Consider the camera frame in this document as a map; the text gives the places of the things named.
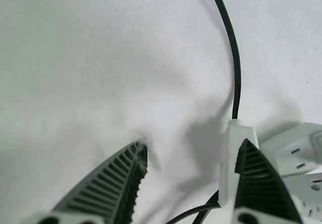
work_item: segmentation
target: screw hole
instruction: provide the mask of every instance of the screw hole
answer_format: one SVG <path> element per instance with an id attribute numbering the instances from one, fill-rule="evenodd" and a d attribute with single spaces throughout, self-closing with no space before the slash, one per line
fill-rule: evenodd
<path id="1" fill-rule="evenodd" d="M 249 213 L 242 213 L 238 216 L 238 220 L 244 224 L 258 224 L 257 218 Z"/>
<path id="2" fill-rule="evenodd" d="M 297 153 L 297 152 L 299 152 L 299 151 L 300 151 L 300 149 L 299 149 L 299 148 L 297 148 L 297 149 L 293 150 L 291 153 L 292 153 L 292 154 L 295 154 L 295 153 Z"/>
<path id="3" fill-rule="evenodd" d="M 296 168 L 297 168 L 297 169 L 300 169 L 300 168 L 303 168 L 304 166 L 305 166 L 305 163 L 303 163 L 303 164 L 300 164 L 300 165 L 296 166 Z"/>
<path id="4" fill-rule="evenodd" d="M 49 216 L 44 219 L 42 219 L 38 224 L 58 224 L 59 219 L 54 216 Z"/>
<path id="5" fill-rule="evenodd" d="M 311 185 L 311 189 L 315 191 L 320 191 L 321 187 L 319 187 L 318 185 Z"/>

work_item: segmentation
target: black wire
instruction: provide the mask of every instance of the black wire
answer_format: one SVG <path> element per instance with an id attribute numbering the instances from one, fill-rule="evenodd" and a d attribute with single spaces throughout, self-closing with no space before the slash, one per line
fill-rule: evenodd
<path id="1" fill-rule="evenodd" d="M 233 59 L 233 66 L 234 66 L 234 78 L 235 78 L 235 86 L 234 86 L 234 98 L 233 98 L 233 106 L 232 106 L 232 118 L 238 118 L 238 109 L 239 109 L 239 102 L 240 102 L 240 92 L 242 88 L 242 74 L 240 70 L 240 57 L 239 57 L 239 50 L 238 45 L 235 37 L 235 33 L 233 31 L 231 21 L 226 10 L 226 7 L 222 0 L 215 0 L 217 7 L 219 9 L 221 18 L 226 28 L 226 32 L 229 38 L 229 43 L 232 52 L 232 59 Z M 175 224 L 182 219 L 193 215 L 195 213 L 199 213 L 194 220 L 193 224 L 201 224 L 205 220 L 206 216 L 210 212 L 211 209 L 220 208 L 218 204 L 218 191 L 212 195 L 212 197 L 207 201 L 207 203 L 203 206 L 199 206 L 188 210 L 177 217 L 173 218 L 171 221 L 167 222 L 167 224 Z"/>
<path id="2" fill-rule="evenodd" d="M 238 109 L 239 109 L 239 102 L 240 102 L 240 92 L 242 88 L 242 74 L 240 71 L 240 58 L 239 58 L 239 51 L 237 46 L 237 41 L 235 37 L 235 33 L 233 31 L 229 15 L 227 13 L 226 7 L 222 0 L 215 0 L 217 7 L 219 9 L 221 18 L 225 25 L 227 35 L 230 42 L 231 52 L 232 52 L 232 59 L 234 65 L 234 77 L 235 77 L 235 91 L 233 97 L 233 106 L 232 106 L 232 118 L 238 118 Z"/>
<path id="3" fill-rule="evenodd" d="M 216 193 L 214 193 L 210 199 L 207 201 L 206 205 L 208 204 L 218 204 L 218 199 L 219 199 L 219 191 L 217 191 Z M 207 215 L 210 213 L 210 209 L 209 210 L 205 210 L 205 211 L 201 211 L 196 219 L 193 221 L 192 224 L 201 224 L 203 223 L 203 221 L 205 220 L 205 218 L 207 217 Z"/>
<path id="4" fill-rule="evenodd" d="M 191 210 L 187 210 L 187 211 L 183 212 L 182 214 L 180 214 L 177 217 L 173 218 L 172 220 L 170 220 L 166 224 L 175 224 L 175 223 L 181 221 L 182 219 L 184 219 L 184 218 L 186 218 L 186 217 L 188 217 L 190 215 L 199 213 L 201 211 L 207 211 L 207 210 L 216 209 L 216 208 L 220 208 L 218 203 L 217 204 L 208 204 L 208 205 L 198 206 L 198 207 L 195 207 L 195 208 L 193 208 Z"/>

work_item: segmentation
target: white fabric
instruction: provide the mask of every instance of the white fabric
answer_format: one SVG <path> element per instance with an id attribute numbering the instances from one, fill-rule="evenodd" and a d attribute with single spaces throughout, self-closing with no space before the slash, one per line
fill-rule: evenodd
<path id="1" fill-rule="evenodd" d="M 260 141 L 322 123 L 322 0 L 224 2 L 242 123 Z M 165 223 L 217 190 L 233 77 L 213 0 L 0 0 L 0 15 L 1 223 L 49 210 L 139 134 L 160 169 L 149 165 L 133 223 Z"/>

